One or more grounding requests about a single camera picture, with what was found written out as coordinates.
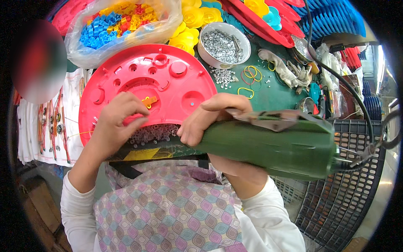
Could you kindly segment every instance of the black cable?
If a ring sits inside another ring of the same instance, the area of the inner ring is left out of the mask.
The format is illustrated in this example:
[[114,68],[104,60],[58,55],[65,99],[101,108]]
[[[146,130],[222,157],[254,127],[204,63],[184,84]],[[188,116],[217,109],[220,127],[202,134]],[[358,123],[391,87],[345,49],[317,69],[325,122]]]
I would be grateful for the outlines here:
[[308,23],[309,23],[309,34],[308,34],[308,52],[311,55],[312,59],[318,64],[320,65],[322,68],[326,69],[327,71],[329,71],[331,74],[333,74],[336,78],[339,79],[339,81],[343,82],[345,84],[345,86],[348,88],[348,90],[350,91],[350,93],[354,96],[354,98],[357,100],[358,105],[361,107],[362,112],[364,113],[364,117],[365,120],[367,122],[367,126],[368,126],[368,131],[369,131],[369,135],[370,135],[370,143],[374,142],[374,130],[372,128],[372,123],[371,123],[371,119],[370,119],[370,114],[368,113],[367,108],[365,107],[364,103],[361,100],[361,97],[357,94],[357,92],[354,90],[353,87],[351,87],[351,85],[345,80],[343,79],[343,77],[341,77],[338,73],[336,73],[333,69],[331,69],[330,67],[326,66],[325,64],[323,64],[322,62],[320,62],[314,55],[315,52],[313,52],[312,48],[310,47],[311,42],[312,42],[312,16],[311,16],[311,12],[309,11],[309,6],[307,3],[307,0],[304,0],[305,3],[305,7],[306,7],[306,11],[307,16],[308,16]]

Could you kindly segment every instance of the yellow rubber band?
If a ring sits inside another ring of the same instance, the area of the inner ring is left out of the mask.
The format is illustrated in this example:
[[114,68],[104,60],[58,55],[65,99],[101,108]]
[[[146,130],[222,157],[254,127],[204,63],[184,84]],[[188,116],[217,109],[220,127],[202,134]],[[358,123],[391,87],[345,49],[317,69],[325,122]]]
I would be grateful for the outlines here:
[[[269,67],[270,63],[273,63],[273,65],[274,65],[273,69],[270,69],[270,67]],[[267,68],[269,68],[270,71],[274,72],[276,70],[276,65],[274,64],[274,61],[269,61],[269,63],[267,64]]]
[[256,71],[256,68],[255,68],[255,75],[254,75],[254,76],[248,76],[248,75],[246,74],[246,69],[247,69],[247,68],[248,68],[248,71],[252,74],[252,72],[249,70],[249,67],[254,67],[254,66],[246,66],[246,67],[243,69],[245,76],[248,77],[248,78],[254,78],[254,77],[256,77],[256,75],[258,75],[258,72]]
[[240,88],[238,88],[238,95],[239,95],[239,91],[240,91],[241,89],[245,89],[245,90],[248,90],[248,91],[251,91],[251,92],[252,92],[252,96],[250,96],[250,97],[247,97],[247,96],[246,96],[246,98],[252,99],[253,96],[255,96],[255,91],[253,91],[252,89],[249,89],[249,88],[245,88],[245,87],[240,87]]
[[[248,71],[250,71],[250,70],[249,70],[249,68],[250,68],[250,67],[251,67],[251,68],[253,68],[253,69],[256,71],[256,74],[255,74],[255,76],[254,76],[254,80],[255,80],[255,81],[261,81],[261,80],[262,80],[263,75],[262,75],[262,73],[259,71],[259,69],[257,69],[257,68],[256,68],[256,67],[254,67],[254,66],[247,66]],[[258,75],[258,72],[259,72],[259,74],[260,74],[260,80],[256,80],[256,78],[255,78],[255,77],[256,77],[256,75]]]

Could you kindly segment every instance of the blue plastic flower part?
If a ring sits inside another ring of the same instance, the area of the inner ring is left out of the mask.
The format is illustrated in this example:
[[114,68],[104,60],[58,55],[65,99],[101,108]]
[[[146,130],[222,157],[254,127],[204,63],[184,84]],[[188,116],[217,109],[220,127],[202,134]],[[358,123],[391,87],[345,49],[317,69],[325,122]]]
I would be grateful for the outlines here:
[[269,13],[267,15],[263,16],[263,21],[265,21],[269,26],[271,26],[274,29],[274,26],[276,29],[280,28],[278,25],[280,25],[281,18],[280,15],[278,14],[278,10],[274,8],[273,6],[269,6]]

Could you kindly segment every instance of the red plastic disc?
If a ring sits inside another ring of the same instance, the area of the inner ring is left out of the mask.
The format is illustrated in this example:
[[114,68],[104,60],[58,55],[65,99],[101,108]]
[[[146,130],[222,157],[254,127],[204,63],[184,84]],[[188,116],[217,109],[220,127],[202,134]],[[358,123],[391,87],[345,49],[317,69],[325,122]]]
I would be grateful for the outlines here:
[[56,13],[52,24],[57,28],[62,36],[65,36],[69,25],[75,15],[85,9],[87,4],[94,0],[70,0]]
[[[78,118],[84,146],[91,137],[84,132],[94,130],[102,108],[119,92],[132,92],[141,100],[156,97],[144,125],[148,126],[182,124],[217,89],[199,60],[179,48],[162,44],[128,48],[103,63],[85,86]],[[126,118],[123,124],[138,116]]]

